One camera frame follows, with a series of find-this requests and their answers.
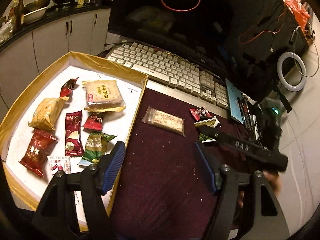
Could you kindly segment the green gold garlic snack bag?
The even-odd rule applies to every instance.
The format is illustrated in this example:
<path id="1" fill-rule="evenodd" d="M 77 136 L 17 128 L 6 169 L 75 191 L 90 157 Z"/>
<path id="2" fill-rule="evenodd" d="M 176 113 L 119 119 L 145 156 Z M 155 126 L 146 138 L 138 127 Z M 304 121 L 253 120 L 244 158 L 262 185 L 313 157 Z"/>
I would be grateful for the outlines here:
<path id="1" fill-rule="evenodd" d="M 210 143 L 210 142 L 215 142 L 216 140 L 203 134 L 203 133 L 200 133 L 199 134 L 199 141 L 201 141 L 202 143 Z"/>

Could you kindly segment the salted egg yolk biscuit pack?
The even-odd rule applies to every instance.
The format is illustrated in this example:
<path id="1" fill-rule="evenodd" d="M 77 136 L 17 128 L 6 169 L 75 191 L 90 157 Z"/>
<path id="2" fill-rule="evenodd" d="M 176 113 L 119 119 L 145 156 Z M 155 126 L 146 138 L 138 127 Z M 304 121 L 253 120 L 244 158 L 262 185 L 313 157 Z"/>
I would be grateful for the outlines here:
<path id="1" fill-rule="evenodd" d="M 116 80 L 83 81 L 86 92 L 86 107 L 89 112 L 121 112 L 126 103 Z"/>

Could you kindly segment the red black candy bar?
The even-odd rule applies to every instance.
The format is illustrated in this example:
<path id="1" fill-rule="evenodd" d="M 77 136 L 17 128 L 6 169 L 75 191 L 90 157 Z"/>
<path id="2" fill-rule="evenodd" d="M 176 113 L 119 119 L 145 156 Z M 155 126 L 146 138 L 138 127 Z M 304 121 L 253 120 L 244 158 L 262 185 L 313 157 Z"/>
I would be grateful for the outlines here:
<path id="1" fill-rule="evenodd" d="M 75 79 L 68 80 L 60 90 L 60 97 L 70 97 L 72 95 L 72 92 L 74 90 L 74 87 L 76 85 L 76 82 L 78 80 L 78 77 Z"/>

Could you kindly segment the tall red snack packet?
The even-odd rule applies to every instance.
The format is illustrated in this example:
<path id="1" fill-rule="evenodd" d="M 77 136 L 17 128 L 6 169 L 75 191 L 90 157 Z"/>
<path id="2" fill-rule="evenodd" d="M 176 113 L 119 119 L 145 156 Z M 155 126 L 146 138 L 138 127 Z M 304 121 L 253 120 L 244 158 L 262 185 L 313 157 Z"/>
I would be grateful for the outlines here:
<path id="1" fill-rule="evenodd" d="M 81 157 L 84 148 L 81 143 L 82 111 L 67 113 L 65 117 L 65 156 Z"/>

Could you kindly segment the small red folded packet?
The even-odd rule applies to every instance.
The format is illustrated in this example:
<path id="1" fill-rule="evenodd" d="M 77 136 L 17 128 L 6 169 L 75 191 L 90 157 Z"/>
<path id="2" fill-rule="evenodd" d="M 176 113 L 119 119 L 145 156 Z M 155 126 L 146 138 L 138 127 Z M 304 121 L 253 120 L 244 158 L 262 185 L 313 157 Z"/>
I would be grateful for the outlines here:
<path id="1" fill-rule="evenodd" d="M 102 122 L 103 114 L 101 112 L 94 112 L 88 116 L 83 124 L 83 128 L 101 132 L 103 130 Z"/>

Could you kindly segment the dark red table cloth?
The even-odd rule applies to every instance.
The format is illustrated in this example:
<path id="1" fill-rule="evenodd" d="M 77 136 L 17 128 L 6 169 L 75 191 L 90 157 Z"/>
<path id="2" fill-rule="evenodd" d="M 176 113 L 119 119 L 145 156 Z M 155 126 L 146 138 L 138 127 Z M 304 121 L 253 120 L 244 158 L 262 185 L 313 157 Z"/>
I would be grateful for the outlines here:
<path id="1" fill-rule="evenodd" d="M 184 120 L 184 135 L 145 124 L 148 107 Z M 191 105 L 146 89 L 120 172 L 110 221 L 119 239 L 199 239 L 216 197 L 195 142 Z"/>

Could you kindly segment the white red small sachet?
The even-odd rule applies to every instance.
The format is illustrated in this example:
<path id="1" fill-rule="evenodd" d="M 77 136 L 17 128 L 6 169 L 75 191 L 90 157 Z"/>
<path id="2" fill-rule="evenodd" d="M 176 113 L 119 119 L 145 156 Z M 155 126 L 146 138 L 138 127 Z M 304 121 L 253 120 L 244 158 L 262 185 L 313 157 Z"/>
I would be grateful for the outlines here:
<path id="1" fill-rule="evenodd" d="M 47 157 L 52 176 L 58 171 L 64 171 L 65 174 L 71 173 L 70 157 Z"/>

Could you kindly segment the white silver snack packet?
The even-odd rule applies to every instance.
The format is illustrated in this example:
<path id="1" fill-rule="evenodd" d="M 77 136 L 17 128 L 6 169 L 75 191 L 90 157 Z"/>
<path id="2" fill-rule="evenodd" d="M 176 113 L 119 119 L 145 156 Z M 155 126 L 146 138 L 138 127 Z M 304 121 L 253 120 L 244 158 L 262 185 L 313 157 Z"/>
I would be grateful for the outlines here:
<path id="1" fill-rule="evenodd" d="M 217 117 L 214 116 L 213 118 L 210 118 L 210 119 L 195 122 L 194 126 L 195 127 L 209 126 L 212 128 L 217 128 L 217 127 L 220 127 L 221 124 L 220 124 L 220 121 L 217 119 Z"/>

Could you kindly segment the black marker pen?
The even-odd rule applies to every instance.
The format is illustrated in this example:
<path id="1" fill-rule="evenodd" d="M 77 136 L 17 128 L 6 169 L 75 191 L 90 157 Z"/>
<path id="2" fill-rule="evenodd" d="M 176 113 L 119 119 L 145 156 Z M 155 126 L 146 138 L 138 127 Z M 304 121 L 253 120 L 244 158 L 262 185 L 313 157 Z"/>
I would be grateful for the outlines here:
<path id="1" fill-rule="evenodd" d="M 241 111 L 243 113 L 243 116 L 244 116 L 244 119 L 245 119 L 245 123 L 246 123 L 246 126 L 248 128 L 249 131 L 252 130 L 252 127 L 251 127 L 251 123 L 250 123 L 250 119 L 249 119 L 249 116 L 246 112 L 246 109 L 245 109 L 245 105 L 244 105 L 244 102 L 241 98 L 238 98 L 238 102 L 239 102 L 239 107 L 241 108 Z"/>

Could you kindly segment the clear wrapped biscuit bar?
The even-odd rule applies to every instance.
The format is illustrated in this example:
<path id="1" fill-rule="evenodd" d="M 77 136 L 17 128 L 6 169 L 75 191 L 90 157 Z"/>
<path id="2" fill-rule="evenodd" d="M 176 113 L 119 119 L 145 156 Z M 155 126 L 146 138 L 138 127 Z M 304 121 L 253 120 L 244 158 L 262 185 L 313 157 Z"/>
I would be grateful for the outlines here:
<path id="1" fill-rule="evenodd" d="M 142 122 L 184 136 L 184 119 L 148 106 Z"/>

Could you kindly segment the gold cardboard box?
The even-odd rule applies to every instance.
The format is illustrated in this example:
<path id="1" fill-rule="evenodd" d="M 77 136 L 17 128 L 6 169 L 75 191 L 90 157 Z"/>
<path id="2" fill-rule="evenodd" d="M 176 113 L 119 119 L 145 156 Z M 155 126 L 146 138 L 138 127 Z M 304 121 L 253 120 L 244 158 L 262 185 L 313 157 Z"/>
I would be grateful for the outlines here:
<path id="1" fill-rule="evenodd" d="M 1 123 L 1 214 L 34 239 L 111 237 L 109 214 L 148 76 L 70 52 Z"/>

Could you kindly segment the small red candy wrapper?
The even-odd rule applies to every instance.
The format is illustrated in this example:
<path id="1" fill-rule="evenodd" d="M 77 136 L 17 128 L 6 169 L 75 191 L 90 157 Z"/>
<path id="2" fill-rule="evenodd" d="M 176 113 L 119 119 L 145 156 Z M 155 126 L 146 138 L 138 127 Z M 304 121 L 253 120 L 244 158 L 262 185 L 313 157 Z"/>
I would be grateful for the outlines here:
<path id="1" fill-rule="evenodd" d="M 191 115 L 195 119 L 195 121 L 202 121 L 202 120 L 207 120 L 211 119 L 213 116 L 208 112 L 206 107 L 201 107 L 201 108 L 190 108 L 189 109 Z"/>

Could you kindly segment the blue notebook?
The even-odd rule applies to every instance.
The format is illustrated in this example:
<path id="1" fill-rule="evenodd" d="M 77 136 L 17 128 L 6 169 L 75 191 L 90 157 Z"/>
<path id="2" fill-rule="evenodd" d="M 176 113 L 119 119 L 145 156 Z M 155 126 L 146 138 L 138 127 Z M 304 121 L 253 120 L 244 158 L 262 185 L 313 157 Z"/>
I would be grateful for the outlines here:
<path id="1" fill-rule="evenodd" d="M 242 99 L 242 92 L 238 90 L 228 79 L 225 79 L 228 94 L 228 104 L 231 118 L 240 124 L 243 124 L 243 117 L 239 106 L 239 100 Z"/>

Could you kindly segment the dark red snack bag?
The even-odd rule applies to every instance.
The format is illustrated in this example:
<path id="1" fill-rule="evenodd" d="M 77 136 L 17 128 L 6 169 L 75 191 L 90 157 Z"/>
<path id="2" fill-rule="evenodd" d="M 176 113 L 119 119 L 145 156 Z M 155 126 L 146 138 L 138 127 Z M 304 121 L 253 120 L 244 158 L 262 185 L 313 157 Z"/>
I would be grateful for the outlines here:
<path id="1" fill-rule="evenodd" d="M 44 177 L 44 163 L 56 143 L 57 139 L 51 133 L 35 128 L 27 150 L 19 163 L 40 178 Z"/>

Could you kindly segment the yellow snack bag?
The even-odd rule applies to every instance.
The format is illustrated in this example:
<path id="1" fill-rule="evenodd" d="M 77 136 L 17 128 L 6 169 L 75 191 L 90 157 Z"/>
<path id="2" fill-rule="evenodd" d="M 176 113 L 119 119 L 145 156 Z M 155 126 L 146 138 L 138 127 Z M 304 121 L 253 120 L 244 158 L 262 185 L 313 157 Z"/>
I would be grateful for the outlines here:
<path id="1" fill-rule="evenodd" d="M 54 131 L 54 125 L 68 100 L 68 96 L 43 99 L 33 113 L 32 121 L 28 122 L 28 126 L 46 131 Z"/>

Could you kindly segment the beige mechanical keyboard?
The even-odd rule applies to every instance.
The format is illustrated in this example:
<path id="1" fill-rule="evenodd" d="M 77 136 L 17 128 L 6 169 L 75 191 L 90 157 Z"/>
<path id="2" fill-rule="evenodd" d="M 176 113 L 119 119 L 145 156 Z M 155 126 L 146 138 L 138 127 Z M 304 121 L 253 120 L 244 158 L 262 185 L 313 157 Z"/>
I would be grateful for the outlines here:
<path id="1" fill-rule="evenodd" d="M 137 42 L 113 44 L 105 59 L 133 68 L 149 79 L 178 89 L 223 109 L 229 109 L 226 86 L 220 78 L 183 57 Z"/>

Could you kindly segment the black computer monitor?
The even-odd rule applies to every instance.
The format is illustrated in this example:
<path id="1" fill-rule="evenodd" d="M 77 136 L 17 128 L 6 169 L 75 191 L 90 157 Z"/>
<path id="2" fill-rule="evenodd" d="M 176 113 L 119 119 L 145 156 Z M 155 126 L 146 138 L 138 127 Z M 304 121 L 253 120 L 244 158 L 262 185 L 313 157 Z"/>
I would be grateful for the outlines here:
<path id="1" fill-rule="evenodd" d="M 255 101 L 278 81 L 280 55 L 308 43 L 282 0 L 113 0 L 108 30 L 198 63 Z"/>

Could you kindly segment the orange plastic bag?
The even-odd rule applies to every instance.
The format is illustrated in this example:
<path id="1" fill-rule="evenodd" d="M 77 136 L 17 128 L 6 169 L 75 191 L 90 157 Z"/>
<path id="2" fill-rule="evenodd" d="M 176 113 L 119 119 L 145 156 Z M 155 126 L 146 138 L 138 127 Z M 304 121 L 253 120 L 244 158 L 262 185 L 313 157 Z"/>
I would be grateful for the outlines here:
<path id="1" fill-rule="evenodd" d="M 302 32 L 304 32 L 307 22 L 310 19 L 310 14 L 302 5 L 302 0 L 285 0 L 284 3 L 289 7 Z"/>

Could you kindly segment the dark glass bottle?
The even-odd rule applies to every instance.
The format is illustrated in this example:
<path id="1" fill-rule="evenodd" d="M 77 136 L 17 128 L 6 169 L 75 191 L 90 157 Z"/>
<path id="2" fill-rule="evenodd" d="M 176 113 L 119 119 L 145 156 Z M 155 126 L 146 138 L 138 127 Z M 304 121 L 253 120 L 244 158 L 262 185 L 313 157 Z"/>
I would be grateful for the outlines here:
<path id="1" fill-rule="evenodd" d="M 24 17 L 24 4 L 23 0 L 19 0 L 18 6 L 16 8 L 16 31 L 19 32 L 22 29 Z"/>

